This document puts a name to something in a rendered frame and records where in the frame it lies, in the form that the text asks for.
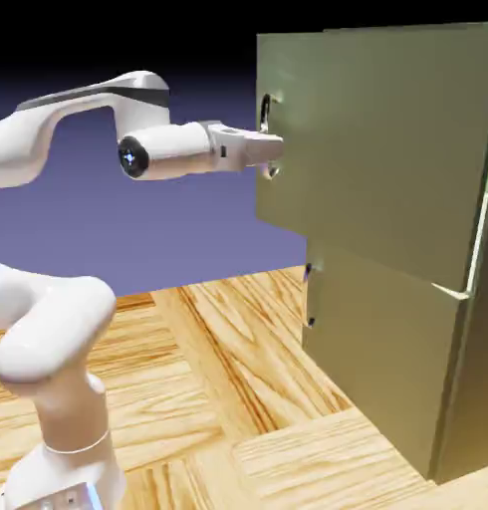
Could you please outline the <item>curved dark metal handle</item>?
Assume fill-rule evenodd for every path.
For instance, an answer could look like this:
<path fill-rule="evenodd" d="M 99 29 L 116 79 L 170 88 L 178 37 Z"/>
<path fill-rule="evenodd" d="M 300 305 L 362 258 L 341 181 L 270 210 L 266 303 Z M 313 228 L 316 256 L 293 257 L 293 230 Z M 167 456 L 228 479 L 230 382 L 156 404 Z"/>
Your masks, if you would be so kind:
<path fill-rule="evenodd" d="M 276 97 L 266 93 L 263 95 L 260 104 L 259 133 L 265 137 L 267 155 L 267 161 L 264 163 L 262 174 L 268 180 L 272 180 L 278 175 L 280 166 L 277 160 L 283 150 L 283 139 L 269 132 L 271 107 L 277 103 L 279 103 L 279 100 Z"/>

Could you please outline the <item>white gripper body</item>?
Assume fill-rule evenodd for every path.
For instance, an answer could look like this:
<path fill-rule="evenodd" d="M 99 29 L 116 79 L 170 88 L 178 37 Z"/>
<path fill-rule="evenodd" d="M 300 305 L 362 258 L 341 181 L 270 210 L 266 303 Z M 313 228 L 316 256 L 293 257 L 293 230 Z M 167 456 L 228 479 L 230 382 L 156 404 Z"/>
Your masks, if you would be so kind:
<path fill-rule="evenodd" d="M 263 165 L 278 159 L 283 152 L 281 136 L 260 131 L 243 131 L 242 163 L 244 167 Z"/>

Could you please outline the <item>olive green large cabinet door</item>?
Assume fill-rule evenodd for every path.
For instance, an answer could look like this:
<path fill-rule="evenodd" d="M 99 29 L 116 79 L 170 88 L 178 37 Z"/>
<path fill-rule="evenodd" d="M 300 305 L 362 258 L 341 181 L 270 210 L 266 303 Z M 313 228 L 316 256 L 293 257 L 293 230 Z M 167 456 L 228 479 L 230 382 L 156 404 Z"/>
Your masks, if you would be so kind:
<path fill-rule="evenodd" d="M 456 292 L 488 173 L 488 23 L 262 35 L 263 220 Z"/>

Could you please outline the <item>olive green small cabinet door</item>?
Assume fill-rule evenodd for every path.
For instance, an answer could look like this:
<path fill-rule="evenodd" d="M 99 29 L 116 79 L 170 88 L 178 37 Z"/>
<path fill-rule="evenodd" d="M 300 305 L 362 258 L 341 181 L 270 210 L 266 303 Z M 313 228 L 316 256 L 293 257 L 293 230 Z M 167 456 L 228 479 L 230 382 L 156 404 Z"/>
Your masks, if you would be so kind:
<path fill-rule="evenodd" d="M 466 297 L 314 240 L 307 261 L 317 281 L 307 353 L 422 476 L 434 477 Z"/>

